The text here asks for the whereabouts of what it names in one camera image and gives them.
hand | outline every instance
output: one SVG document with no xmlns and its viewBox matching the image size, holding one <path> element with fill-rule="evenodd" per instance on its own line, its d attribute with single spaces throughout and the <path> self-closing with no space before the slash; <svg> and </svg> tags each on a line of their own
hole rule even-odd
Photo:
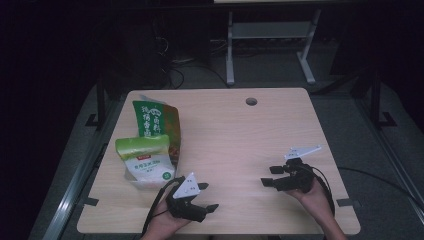
<svg viewBox="0 0 424 240">
<path fill-rule="evenodd" d="M 316 221 L 333 216 L 324 189 L 316 178 L 313 179 L 309 192 L 303 193 L 296 189 L 286 193 L 296 198 Z"/>
<path fill-rule="evenodd" d="M 301 190 L 297 189 L 287 191 L 286 193 L 296 198 L 306 211 L 311 214 L 315 221 L 321 226 L 328 240 L 347 239 L 336 219 L 334 219 L 324 189 L 316 178 L 312 181 L 311 190 L 309 190 L 309 192 L 303 193 Z"/>
<path fill-rule="evenodd" d="M 165 240 L 191 222 L 183 218 L 174 218 L 167 209 L 168 206 L 164 198 L 156 207 L 153 216 L 163 213 L 152 218 L 146 234 L 141 238 L 142 240 Z"/>
</svg>

black cable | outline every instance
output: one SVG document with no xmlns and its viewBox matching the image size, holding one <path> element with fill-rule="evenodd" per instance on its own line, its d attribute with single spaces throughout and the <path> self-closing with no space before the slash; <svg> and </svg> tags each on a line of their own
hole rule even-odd
<svg viewBox="0 0 424 240">
<path fill-rule="evenodd" d="M 313 169 L 315 169 L 315 170 L 317 170 L 323 177 L 324 177 L 324 180 L 325 180 L 325 182 L 326 182 L 326 184 L 327 184 L 327 187 L 328 187 L 328 191 L 330 191 L 330 194 L 331 195 L 333 195 L 332 194 L 332 192 L 331 192 L 331 188 L 330 188 L 330 184 L 328 183 L 328 180 L 327 180 L 327 178 L 325 177 L 325 175 L 324 175 L 324 173 L 322 173 L 321 172 L 321 170 L 319 170 L 318 168 L 316 168 L 316 167 L 312 167 Z"/>
<path fill-rule="evenodd" d="M 177 72 L 177 73 L 179 73 L 181 75 L 181 83 L 178 84 L 178 86 L 175 86 L 174 83 L 172 82 L 172 78 L 170 78 L 170 85 L 171 85 L 171 87 L 173 87 L 174 89 L 180 88 L 183 85 L 184 80 L 185 80 L 184 74 L 181 71 L 178 71 L 175 68 L 170 68 L 169 71 L 174 71 L 174 72 Z"/>
<path fill-rule="evenodd" d="M 325 196 L 326 196 L 326 198 L 327 198 L 327 201 L 328 201 L 328 205 L 330 206 L 330 209 L 331 209 L 331 212 L 333 213 L 333 216 L 335 215 L 335 213 L 336 213 L 336 206 L 335 206 L 335 204 L 334 204 L 334 200 L 333 200 L 333 194 L 331 193 L 331 188 L 330 188 L 330 184 L 328 183 L 328 181 L 327 181 L 327 178 L 325 177 L 325 175 L 318 169 L 318 168 L 315 168 L 315 167 L 311 167 L 312 169 L 316 169 L 318 172 L 320 172 L 321 173 L 321 175 L 324 177 L 324 179 L 325 179 L 325 181 L 327 182 L 327 184 L 325 184 L 324 183 L 324 181 L 322 180 L 322 178 L 321 177 L 319 177 L 316 173 L 314 173 L 313 171 L 311 171 L 310 169 L 308 169 L 308 168 L 306 168 L 306 167 L 303 167 L 303 166 L 297 166 L 297 167 L 299 167 L 299 168 L 301 168 L 301 169 L 303 169 L 303 170 L 305 170 L 305 171 L 307 171 L 307 172 L 309 172 L 309 173 L 311 173 L 317 180 L 318 180 L 318 183 L 321 185 L 321 187 L 324 189 L 324 193 L 325 193 Z"/>
<path fill-rule="evenodd" d="M 165 190 L 172 185 L 175 182 L 179 182 L 181 179 L 183 179 L 184 177 L 179 177 L 179 178 L 174 178 L 171 181 L 167 182 L 165 184 L 165 186 L 163 186 L 159 192 L 158 195 L 156 196 L 155 200 L 153 201 L 152 206 L 150 207 L 149 213 L 147 214 L 146 217 L 146 221 L 144 222 L 144 226 L 143 226 L 143 231 L 141 232 L 141 237 L 144 236 L 144 234 L 146 234 L 147 228 L 149 227 L 150 221 L 152 220 L 152 218 L 154 218 L 155 216 L 153 215 L 153 212 L 155 211 L 156 207 L 159 204 L 160 199 L 162 198 L 163 194 L 165 193 Z"/>
<path fill-rule="evenodd" d="M 358 169 L 354 169 L 354 168 L 347 168 L 347 167 L 338 167 L 338 169 L 340 169 L 340 170 L 347 170 L 347 171 L 352 171 L 352 172 L 358 172 L 358 173 L 362 173 L 362 174 L 364 174 L 364 175 L 367 175 L 367 176 L 370 176 L 370 177 L 373 177 L 373 178 L 375 178 L 375 179 L 378 179 L 378 180 L 380 180 L 380 181 L 382 181 L 382 182 L 384 182 L 384 183 L 387 183 L 388 185 L 390 185 L 391 187 L 393 187 L 393 188 L 395 188 L 396 190 L 398 190 L 398 191 L 400 191 L 401 193 L 403 193 L 403 194 L 405 194 L 407 197 L 409 197 L 415 204 L 416 204 L 416 206 L 421 210 L 421 211 L 423 211 L 424 212 L 424 207 L 423 207 L 423 205 L 414 197 L 414 196 L 412 196 L 412 194 L 411 193 L 409 193 L 408 191 L 406 191 L 405 189 L 403 189 L 402 187 L 400 187 L 399 185 L 397 185 L 397 184 L 395 184 L 395 183 L 392 183 L 392 182 L 390 182 L 390 181 L 388 181 L 388 180 L 386 180 L 386 179 L 384 179 L 384 178 L 381 178 L 381 177 L 379 177 L 379 176 L 376 176 L 376 175 L 374 175 L 374 174 L 372 174 L 372 173 L 369 173 L 369 172 L 365 172 L 365 171 L 362 171 L 362 170 L 358 170 Z"/>
<path fill-rule="evenodd" d="M 179 66 L 179 67 L 175 67 L 175 68 L 204 68 L 204 69 L 207 69 L 207 70 L 209 70 L 209 71 L 211 71 L 211 72 L 215 73 L 215 75 L 216 75 L 216 76 L 218 76 L 218 77 L 219 77 L 219 79 L 221 79 L 221 81 L 225 84 L 225 86 L 227 86 L 227 87 L 228 87 L 227 82 L 224 80 L 224 78 L 222 78 L 222 77 L 221 77 L 221 75 L 219 75 L 219 73 L 218 73 L 218 72 L 216 72 L 215 70 L 213 70 L 213 69 L 211 69 L 211 68 L 209 68 L 209 67 L 202 66 L 202 65 L 196 65 L 196 66 Z"/>
</svg>

wooden table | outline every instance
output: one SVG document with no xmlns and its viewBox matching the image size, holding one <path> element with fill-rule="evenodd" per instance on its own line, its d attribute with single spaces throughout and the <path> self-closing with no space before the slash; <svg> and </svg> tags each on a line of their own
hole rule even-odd
<svg viewBox="0 0 424 240">
<path fill-rule="evenodd" d="M 322 150 L 302 157 L 327 177 L 334 199 L 348 195 L 309 96 L 304 89 L 213 89 L 133 91 L 124 104 L 89 198 L 78 222 L 82 233 L 140 233 L 157 192 L 138 190 L 124 178 L 125 164 L 115 139 L 138 134 L 133 100 L 141 95 L 179 109 L 182 147 L 177 175 L 194 172 L 209 187 L 193 201 L 218 203 L 202 223 L 180 234 L 318 234 L 320 227 L 284 192 L 262 186 L 270 166 L 284 165 L 290 147 L 320 144 Z M 246 99 L 255 98 L 250 106 Z M 346 234 L 360 230 L 351 206 L 338 207 L 336 219 Z"/>
</svg>

dark background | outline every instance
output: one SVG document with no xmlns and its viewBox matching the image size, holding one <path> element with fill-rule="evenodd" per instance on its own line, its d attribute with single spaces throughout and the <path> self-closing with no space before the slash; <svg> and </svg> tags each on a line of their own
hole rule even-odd
<svg viewBox="0 0 424 240">
<path fill-rule="evenodd" d="M 164 84 L 166 76 L 159 70 L 168 63 L 155 54 L 151 21 L 156 15 L 93 11 L 108 9 L 108 4 L 99 0 L 0 2 L 3 239 L 28 237 L 79 109 L 99 76 L 115 97 L 132 88 L 158 89 Z M 316 37 L 341 42 L 334 73 L 372 65 L 424 129 L 422 10 L 420 3 L 412 1 L 371 1 L 342 13 L 326 11 L 320 24 L 329 27 L 319 27 Z M 169 22 L 163 25 L 168 29 L 162 30 L 168 31 L 171 41 L 181 41 L 180 48 L 207 61 L 202 49 L 210 37 L 225 34 L 220 30 L 226 27 L 225 16 L 215 12 L 193 23 L 190 15 L 169 13 L 165 17 Z M 145 47 L 130 54 L 125 49 L 133 47 L 129 45 L 135 36 L 144 39 Z M 184 45 L 187 36 L 190 41 Z M 153 65 L 145 65 L 144 59 Z M 144 68 L 132 67 L 137 61 Z M 119 67 L 106 72 L 110 66 Z M 134 83 L 137 77 L 143 81 Z"/>
</svg>

equipment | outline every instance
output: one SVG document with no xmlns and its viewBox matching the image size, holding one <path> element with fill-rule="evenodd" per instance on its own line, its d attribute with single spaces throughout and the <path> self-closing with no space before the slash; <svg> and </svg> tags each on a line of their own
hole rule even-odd
<svg viewBox="0 0 424 240">
<path fill-rule="evenodd" d="M 149 226 L 152 218 L 164 213 L 162 212 L 157 215 L 153 215 L 153 212 L 159 204 L 165 190 L 174 183 L 178 183 L 178 185 L 174 186 L 166 197 L 166 204 L 168 205 L 168 209 L 166 211 L 169 211 L 173 217 L 202 222 L 208 213 L 213 213 L 218 208 L 219 204 L 213 204 L 203 208 L 191 203 L 191 201 L 200 194 L 201 190 L 204 190 L 209 186 L 207 183 L 198 184 L 194 177 L 194 173 L 190 173 L 187 178 L 184 176 L 175 178 L 159 190 L 159 193 L 147 215 L 141 236 L 146 233 L 147 227 Z"/>
<path fill-rule="evenodd" d="M 299 189 L 303 193 L 307 193 L 311 190 L 312 181 L 314 178 L 318 180 L 322 188 L 324 189 L 325 195 L 328 200 L 328 204 L 330 205 L 331 211 L 335 212 L 335 206 L 333 197 L 331 194 L 330 186 L 325 179 L 324 174 L 322 174 L 319 169 L 309 166 L 308 164 L 303 163 L 302 159 L 300 159 L 298 154 L 295 152 L 302 152 L 302 156 L 315 152 L 321 149 L 320 146 L 315 148 L 291 148 L 289 154 L 285 155 L 285 158 L 288 159 L 284 166 L 272 166 L 270 167 L 270 171 L 272 174 L 283 174 L 284 172 L 289 173 L 290 176 L 283 177 L 279 179 L 272 178 L 261 178 L 262 184 L 264 187 L 274 187 L 277 191 L 290 191 Z M 316 169 L 319 171 L 324 179 L 327 182 L 327 185 L 324 183 L 321 177 L 316 175 L 313 170 Z"/>
</svg>

